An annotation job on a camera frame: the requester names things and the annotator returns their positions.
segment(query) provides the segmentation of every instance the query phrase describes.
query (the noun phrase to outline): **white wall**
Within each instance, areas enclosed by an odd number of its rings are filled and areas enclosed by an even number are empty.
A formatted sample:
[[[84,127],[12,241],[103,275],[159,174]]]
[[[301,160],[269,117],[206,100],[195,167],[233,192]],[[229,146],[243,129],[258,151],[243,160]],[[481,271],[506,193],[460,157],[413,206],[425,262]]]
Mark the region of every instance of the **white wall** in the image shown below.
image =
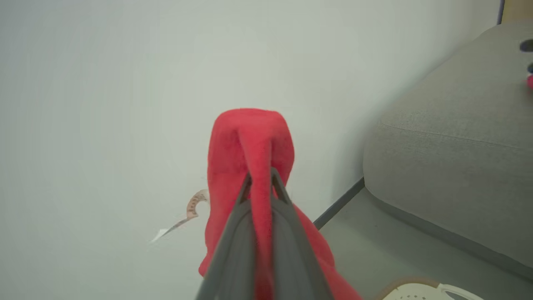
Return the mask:
[[[466,0],[2,1],[0,298],[192,299],[212,123],[280,111],[316,219],[384,107],[472,35]]]
[[[496,25],[501,1],[473,0],[472,28],[470,29],[472,39]]]

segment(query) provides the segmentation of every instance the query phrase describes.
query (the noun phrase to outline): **baseboard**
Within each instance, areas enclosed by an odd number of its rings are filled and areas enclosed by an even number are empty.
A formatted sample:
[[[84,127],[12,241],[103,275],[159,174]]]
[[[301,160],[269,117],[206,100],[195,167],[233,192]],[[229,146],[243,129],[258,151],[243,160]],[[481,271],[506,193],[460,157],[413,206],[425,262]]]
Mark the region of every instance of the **baseboard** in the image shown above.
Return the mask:
[[[332,206],[330,206],[313,224],[321,229],[333,216],[335,216],[350,200],[352,200],[360,190],[365,187],[365,178],[362,177],[344,195],[342,195]]]

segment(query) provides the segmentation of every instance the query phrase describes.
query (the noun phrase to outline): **red cloth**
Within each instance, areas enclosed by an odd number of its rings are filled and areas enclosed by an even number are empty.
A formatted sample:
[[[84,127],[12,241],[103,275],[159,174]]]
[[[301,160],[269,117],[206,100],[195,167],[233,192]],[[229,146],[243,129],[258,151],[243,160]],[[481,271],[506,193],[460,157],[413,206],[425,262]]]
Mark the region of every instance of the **red cloth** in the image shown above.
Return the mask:
[[[235,199],[250,172],[250,198],[258,251],[255,295],[257,300],[273,299],[270,167],[275,167],[283,183],[287,184],[293,162],[293,142],[287,123],[279,113],[235,109],[216,119],[209,142],[207,183],[211,212],[205,229],[207,255],[199,268],[202,276],[209,268]],[[324,237],[298,207],[295,209],[335,299],[361,299],[336,272],[333,254]]]

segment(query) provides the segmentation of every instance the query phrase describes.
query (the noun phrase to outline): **gray floor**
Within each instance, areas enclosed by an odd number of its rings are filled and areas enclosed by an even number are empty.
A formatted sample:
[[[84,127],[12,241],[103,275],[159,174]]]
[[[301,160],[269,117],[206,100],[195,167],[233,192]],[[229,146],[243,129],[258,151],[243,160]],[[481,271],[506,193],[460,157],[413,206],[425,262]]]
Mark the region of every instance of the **gray floor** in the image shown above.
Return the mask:
[[[458,286],[485,300],[533,299],[533,282],[395,219],[374,201],[364,188],[320,230],[338,271],[363,299],[410,276]]]

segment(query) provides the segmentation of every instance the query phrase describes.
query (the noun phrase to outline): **dark object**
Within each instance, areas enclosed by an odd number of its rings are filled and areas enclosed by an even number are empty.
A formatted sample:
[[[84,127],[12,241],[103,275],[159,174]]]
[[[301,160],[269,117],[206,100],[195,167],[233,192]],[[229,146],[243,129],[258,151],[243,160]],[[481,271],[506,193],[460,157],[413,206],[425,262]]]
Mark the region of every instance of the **dark object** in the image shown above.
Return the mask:
[[[505,6],[505,0],[500,0],[500,7],[498,9],[498,23],[497,23],[498,25],[502,23],[504,6]]]
[[[533,52],[533,40],[526,40],[520,43],[520,51]]]
[[[341,209],[352,200],[353,197],[365,187],[365,178],[361,177],[350,189],[344,193],[332,206],[330,206],[313,224],[320,230],[329,220],[331,220]]]
[[[278,171],[271,168],[272,255],[276,300],[334,300]],[[243,182],[196,300],[254,298],[255,233]]]

